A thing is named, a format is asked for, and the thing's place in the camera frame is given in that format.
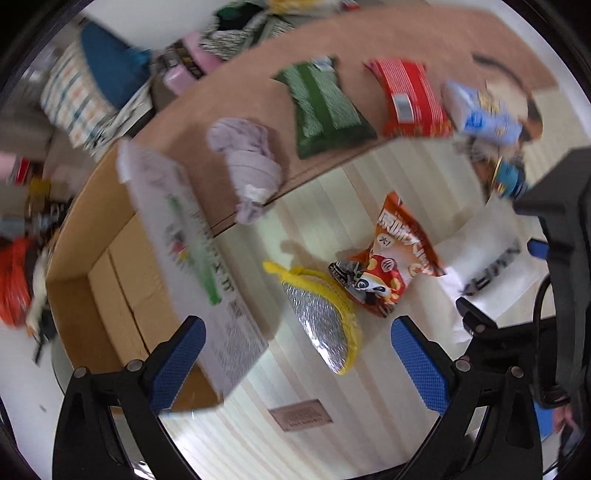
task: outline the white label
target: white label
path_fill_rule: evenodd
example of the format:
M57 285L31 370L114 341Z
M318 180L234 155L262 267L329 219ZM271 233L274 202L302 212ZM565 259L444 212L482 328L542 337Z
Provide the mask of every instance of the white label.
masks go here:
M332 60L330 57L320 57L318 59L312 59L314 66L323 72L333 72L335 69L332 66Z
M401 124L412 124L414 122L413 106L406 93L397 93L392 95L392 101L396 108L398 122Z

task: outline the silver foil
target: silver foil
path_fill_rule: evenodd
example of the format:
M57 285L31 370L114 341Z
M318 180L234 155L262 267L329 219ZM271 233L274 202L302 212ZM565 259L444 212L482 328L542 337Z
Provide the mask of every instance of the silver foil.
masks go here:
M339 311L316 293L288 283L283 283L283 289L314 348L333 372L340 372L345 367L348 345Z

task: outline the blue object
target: blue object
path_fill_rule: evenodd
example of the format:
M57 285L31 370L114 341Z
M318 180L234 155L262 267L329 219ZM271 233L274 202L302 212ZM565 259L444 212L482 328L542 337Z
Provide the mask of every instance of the blue object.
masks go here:
M538 427L540 428L540 438L544 440L552 433L554 422L552 420L552 410L541 408L534 402L535 416L538 419Z
M492 184L501 198L516 199L528 189L523 171L503 159L499 160Z
M82 50L97 87L117 110L150 78L150 51L139 51L88 23L80 33Z
M202 319L196 318L195 323L154 377L148 400L153 411L164 410L173 405L178 391L205 345L205 340L205 323Z
M400 318L392 322L390 337L394 350L427 408L443 416L449 405L445 377Z
M540 260L546 260L549 250L550 247L548 244L542 240L531 238L530 241L527 242L527 251L532 257L539 258Z
M498 145L515 145L519 140L523 126L511 116L503 102L488 92L448 80L443 99L448 110L459 112L452 117L460 122L457 127L461 133L486 138Z

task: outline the crumpled lavender cloth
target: crumpled lavender cloth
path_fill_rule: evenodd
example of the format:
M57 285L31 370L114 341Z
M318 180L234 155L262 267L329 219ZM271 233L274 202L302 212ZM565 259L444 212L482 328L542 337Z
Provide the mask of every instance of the crumpled lavender cloth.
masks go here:
M209 147L226 156L240 204L236 221L250 225L281 185L281 167L269 150L267 129L242 118L222 118L207 132Z

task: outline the cartoon character print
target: cartoon character print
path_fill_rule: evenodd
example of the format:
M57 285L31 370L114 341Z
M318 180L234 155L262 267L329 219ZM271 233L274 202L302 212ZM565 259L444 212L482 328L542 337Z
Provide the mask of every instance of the cartoon character print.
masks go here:
M372 255L355 288L370 291L383 298L386 304L397 303L406 284L393 258Z
M168 254L174 262L183 267L190 258L189 248L185 239L185 234L181 228L172 224L166 229L166 243L168 245Z

